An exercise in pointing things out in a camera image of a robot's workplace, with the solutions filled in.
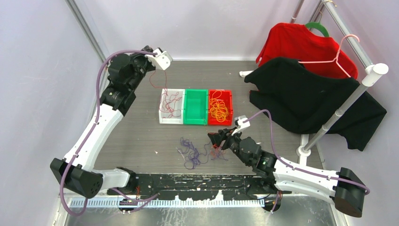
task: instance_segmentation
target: clothes hanger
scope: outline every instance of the clothes hanger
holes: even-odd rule
[[[345,40],[345,39],[348,38],[348,37],[355,37],[355,38],[358,40],[358,42],[360,42],[359,37],[356,36],[356,35],[354,35],[354,34],[345,35],[345,37],[343,37],[343,38],[341,39],[341,43],[339,44],[339,48],[338,48],[338,51],[337,51],[337,55],[335,56],[334,59],[329,60],[329,61],[305,61],[305,62],[303,62],[303,61],[298,61],[298,63],[301,63],[301,64],[319,64],[319,63],[332,63],[332,62],[335,62],[335,63],[338,65],[338,67],[350,78],[351,76],[350,76],[350,75],[341,67],[341,65],[339,65],[339,63],[338,63],[338,56],[339,56],[339,53],[341,52],[342,42],[343,42],[343,40]]]
[[[320,22],[309,22],[309,23],[305,24],[305,27],[307,29],[314,28],[314,29],[318,30],[319,32],[321,32],[321,34],[324,37],[330,37],[330,35],[328,34],[327,29],[323,25],[321,25]]]

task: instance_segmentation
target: hanging garment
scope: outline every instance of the hanging garment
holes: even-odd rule
[[[271,112],[281,127],[298,134],[316,133],[359,86],[354,78],[332,79],[309,72],[298,60],[278,57],[247,75],[256,85],[249,101]],[[363,151],[386,114],[365,92],[328,133],[346,138],[349,149]]]
[[[320,37],[310,32],[305,25],[279,23],[269,32],[267,41],[256,62],[262,66],[276,57],[301,59],[302,61],[332,60],[337,54],[339,44],[331,37]],[[358,77],[356,65],[341,51],[339,64],[354,79]],[[348,76],[335,64],[307,64],[305,68],[317,75],[345,79]]]

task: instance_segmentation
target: white wall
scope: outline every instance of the white wall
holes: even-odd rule
[[[50,162],[86,127],[101,62],[63,0],[2,0],[0,53],[0,222],[48,225]]]
[[[382,77],[368,92],[388,113],[377,132],[363,152],[348,150],[346,141],[339,135],[326,135],[319,143],[326,159],[326,167],[339,170],[352,169],[371,189],[365,197],[363,217],[350,218],[352,225],[397,225],[399,204],[396,166],[399,161],[399,21],[398,1],[335,0],[336,10],[351,31],[360,37],[360,43],[373,63],[386,63],[389,73]],[[322,24],[336,40],[342,38],[330,15],[326,11]],[[347,43],[345,52],[356,59]],[[360,72],[359,81],[365,73],[355,60]]]
[[[298,0],[79,0],[110,52],[161,47],[174,59],[255,59]],[[314,1],[297,19],[305,23]]]

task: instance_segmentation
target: string pile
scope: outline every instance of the string pile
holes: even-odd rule
[[[214,97],[215,93],[220,93],[218,97]],[[222,91],[221,90],[216,90],[213,94],[212,97],[209,99],[209,112],[211,113],[211,116],[215,118],[218,122],[224,122],[227,120],[227,117],[229,116],[229,111],[226,107],[226,104],[224,103],[223,100],[218,99],[222,96]]]
[[[165,89],[165,93],[162,93],[162,97],[165,96],[164,100],[162,101],[162,105],[160,107],[160,111],[162,113],[168,113],[166,117],[162,117],[163,119],[170,119],[170,118],[178,118],[182,115],[182,110],[181,109],[175,109],[176,108],[176,103],[182,99],[182,97],[179,96],[179,92],[176,92],[175,94],[168,94],[168,90]]]
[[[179,92],[176,92],[174,94],[169,94],[168,93],[168,87],[167,87],[167,75],[166,75],[166,71],[164,71],[165,74],[165,86],[154,86],[154,84],[151,82],[151,78],[152,76],[156,73],[156,70],[154,71],[154,73],[152,73],[152,75],[150,76],[149,80],[150,80],[150,84],[152,85],[152,87],[154,88],[161,88],[164,89],[165,92],[162,92],[161,95],[161,99],[163,99],[163,96],[165,96],[165,98],[163,99],[161,106],[159,108],[159,110],[162,113],[167,113],[167,116],[163,116],[163,119],[170,119],[170,118],[178,118],[182,115],[182,110],[181,109],[177,109],[176,110],[176,103],[178,101],[180,101],[182,99],[182,97],[178,97],[179,96]]]
[[[177,151],[181,155],[188,154],[187,156],[184,157],[184,160],[186,161],[184,163],[184,167],[186,167],[186,169],[193,170],[197,166],[199,166],[201,164],[205,164],[209,161],[209,153],[205,148],[206,145],[204,145],[205,153],[200,153],[198,151],[198,149],[196,147],[194,147],[194,145],[192,144],[192,142],[189,139],[184,139],[183,137],[180,138],[180,145],[185,147],[186,149],[185,149],[185,151],[183,151],[181,148],[178,148]],[[201,155],[203,155],[207,158],[206,162],[200,161],[199,157]]]
[[[223,159],[225,161],[228,161],[228,159],[226,159],[224,157],[224,154],[227,153],[227,150],[220,150],[220,147],[216,146],[216,145],[212,145],[211,146],[211,150],[210,150],[210,155],[213,157],[211,158],[211,160],[215,160],[215,159]]]

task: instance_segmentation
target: metal pole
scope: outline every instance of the metal pole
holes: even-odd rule
[[[310,150],[320,139],[326,134],[330,128],[340,119],[340,117],[352,106],[354,102],[367,90],[367,86],[360,84],[359,87],[349,96],[349,98],[342,104],[338,110],[336,110],[335,114],[324,124],[321,126],[320,130],[314,135],[312,140],[310,140],[303,150],[307,152]]]
[[[316,142],[318,142],[324,134],[330,130],[330,128],[336,123],[340,117],[348,110],[353,103],[367,90],[367,88],[373,86],[383,75],[388,73],[388,66],[386,64],[376,64],[370,65],[366,68],[366,77],[362,80],[361,84],[356,88],[356,90],[349,96],[347,100],[342,104],[333,116],[323,125],[321,129],[316,133],[309,143],[303,147],[303,152],[310,150]]]
[[[341,17],[336,12],[334,3],[327,1],[327,0],[321,0],[321,1],[323,1],[324,5],[326,6],[327,11],[330,13],[332,18],[334,19],[334,22],[338,25],[342,34],[344,36],[348,35],[348,34],[352,34],[352,32],[347,28],[345,23],[341,20]],[[365,68],[373,64],[373,62],[368,57],[368,55],[365,53],[364,49],[359,44],[359,42],[356,40],[356,38],[349,37],[349,38],[347,38],[347,41],[349,42],[349,45],[352,47],[353,51],[355,51],[356,55],[358,56],[358,58],[360,59],[361,63],[363,64],[363,66]]]
[[[299,0],[298,1],[298,4],[296,5],[295,11],[294,11],[294,14],[291,17],[291,21],[290,21],[291,24],[295,23],[296,17],[298,16],[299,11],[301,11],[302,4],[303,4],[304,1],[305,0]]]
[[[68,4],[69,8],[71,9],[73,15],[75,15],[76,20],[78,21],[79,25],[81,26],[83,32],[85,33],[86,37],[90,41],[94,51],[97,53],[100,60],[103,62],[106,57],[104,52],[101,50],[100,45],[97,42],[97,39],[94,37],[89,25],[87,24],[82,12],[80,11],[78,5],[76,4],[75,0],[65,0]]]
[[[319,22],[325,6],[322,1],[319,1],[316,8],[314,9],[309,22]]]

